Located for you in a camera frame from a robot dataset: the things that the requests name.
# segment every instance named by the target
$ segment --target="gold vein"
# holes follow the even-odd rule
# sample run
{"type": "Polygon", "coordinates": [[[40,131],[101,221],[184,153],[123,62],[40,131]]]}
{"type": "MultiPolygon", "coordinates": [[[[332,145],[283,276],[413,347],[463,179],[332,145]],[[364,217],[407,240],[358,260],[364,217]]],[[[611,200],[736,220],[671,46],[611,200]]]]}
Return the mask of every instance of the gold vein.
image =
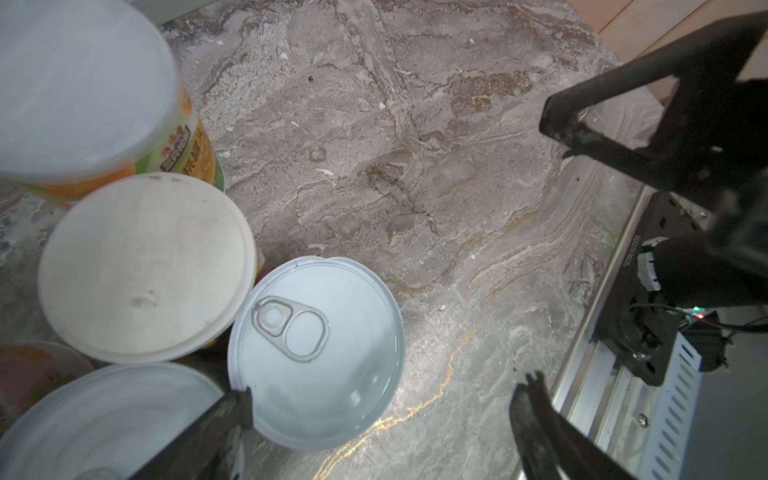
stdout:
{"type": "Polygon", "coordinates": [[[451,354],[451,359],[448,361],[448,370],[445,373],[445,381],[443,381],[443,383],[440,385],[440,391],[437,395],[433,396],[426,402],[419,403],[415,407],[409,407],[408,415],[399,418],[387,417],[374,423],[370,429],[366,430],[365,433],[362,434],[362,437],[360,437],[359,440],[352,440],[351,442],[348,442],[340,447],[339,450],[337,450],[333,455],[328,455],[328,457],[323,461],[322,465],[320,465],[319,470],[312,478],[312,480],[327,480],[333,468],[336,467],[336,465],[343,459],[353,454],[370,437],[379,432],[383,432],[384,430],[389,430],[396,425],[400,425],[406,420],[412,419],[414,416],[416,416],[417,413],[421,412],[423,409],[427,408],[432,403],[442,398],[442,396],[445,394],[445,387],[448,386],[449,382],[453,378],[453,359],[456,358],[458,353],[461,352],[462,349],[467,346],[467,344],[469,344],[473,336],[475,336],[475,331],[469,330],[464,336],[462,344],[459,345],[458,348],[451,354]]]}

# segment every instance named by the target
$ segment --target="gray marble table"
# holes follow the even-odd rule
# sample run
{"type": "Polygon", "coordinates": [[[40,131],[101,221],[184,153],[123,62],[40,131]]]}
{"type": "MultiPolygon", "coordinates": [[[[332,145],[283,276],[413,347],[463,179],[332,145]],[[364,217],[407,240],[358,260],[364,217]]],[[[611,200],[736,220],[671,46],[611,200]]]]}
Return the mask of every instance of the gray marble table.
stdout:
{"type": "MultiPolygon", "coordinates": [[[[331,452],[249,435],[248,476],[508,478],[511,392],[554,379],[639,191],[538,133],[613,54],[564,0],[224,0],[161,30],[267,266],[351,257],[405,318],[384,418],[331,452]]],[[[637,146],[659,111],[641,90],[584,116],[637,146]]],[[[35,271],[62,213],[0,197],[0,335],[55,339],[35,271]]]]}

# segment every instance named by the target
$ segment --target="plastic container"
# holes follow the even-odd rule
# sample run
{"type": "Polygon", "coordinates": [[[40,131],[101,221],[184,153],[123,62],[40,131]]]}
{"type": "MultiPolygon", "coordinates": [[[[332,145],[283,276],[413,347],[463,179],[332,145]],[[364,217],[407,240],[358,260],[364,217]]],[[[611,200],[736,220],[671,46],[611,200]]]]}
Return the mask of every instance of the plastic container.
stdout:
{"type": "Polygon", "coordinates": [[[58,343],[0,345],[0,436],[47,394],[93,371],[82,355],[58,343]]]}
{"type": "Polygon", "coordinates": [[[46,396],[0,439],[0,478],[130,478],[222,395],[174,363],[98,370],[46,396]]]}
{"type": "Polygon", "coordinates": [[[184,175],[134,175],[56,226],[38,296],[53,330],[86,355],[159,362],[231,325],[257,270],[253,235],[227,195],[184,175]]]}
{"type": "Polygon", "coordinates": [[[233,389],[251,388],[253,425],[290,449],[333,449],[373,425],[405,358],[402,317],[371,270],[301,257],[267,274],[232,327],[233,389]]]}
{"type": "Polygon", "coordinates": [[[165,40],[123,0],[0,2],[0,177],[70,207],[133,174],[224,189],[165,40]]]}

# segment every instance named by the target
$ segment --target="metal pull tab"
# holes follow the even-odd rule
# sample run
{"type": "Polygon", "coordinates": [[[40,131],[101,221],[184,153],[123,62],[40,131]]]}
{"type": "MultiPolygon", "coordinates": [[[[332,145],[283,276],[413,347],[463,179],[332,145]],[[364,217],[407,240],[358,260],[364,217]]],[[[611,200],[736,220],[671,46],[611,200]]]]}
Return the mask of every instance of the metal pull tab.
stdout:
{"type": "Polygon", "coordinates": [[[279,296],[259,300],[251,313],[251,323],[265,339],[297,362],[309,362],[318,356],[330,331],[323,312],[279,296]]]}

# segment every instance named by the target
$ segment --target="food container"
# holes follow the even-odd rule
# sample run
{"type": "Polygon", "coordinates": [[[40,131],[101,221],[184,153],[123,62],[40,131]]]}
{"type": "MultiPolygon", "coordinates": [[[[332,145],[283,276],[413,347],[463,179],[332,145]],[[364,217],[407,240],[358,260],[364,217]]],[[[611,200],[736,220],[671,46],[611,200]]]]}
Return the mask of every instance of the food container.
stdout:
{"type": "Polygon", "coordinates": [[[290,449],[343,445],[397,390],[402,317],[371,270],[301,257],[267,274],[237,314],[227,356],[233,389],[251,388],[253,424],[290,449]]]}
{"type": "Polygon", "coordinates": [[[69,345],[110,363],[175,359],[217,338],[253,288],[245,217],[211,185],[143,174],[88,195],[43,250],[38,296],[69,345]]]}
{"type": "Polygon", "coordinates": [[[0,177],[62,207],[147,172],[223,191],[168,45],[127,2],[0,2],[0,45],[0,177]]]}
{"type": "Polygon", "coordinates": [[[35,403],[94,367],[53,342],[0,345],[0,436],[35,403]]]}
{"type": "Polygon", "coordinates": [[[8,430],[0,478],[129,478],[222,395],[174,363],[98,370],[46,396],[8,430]]]}

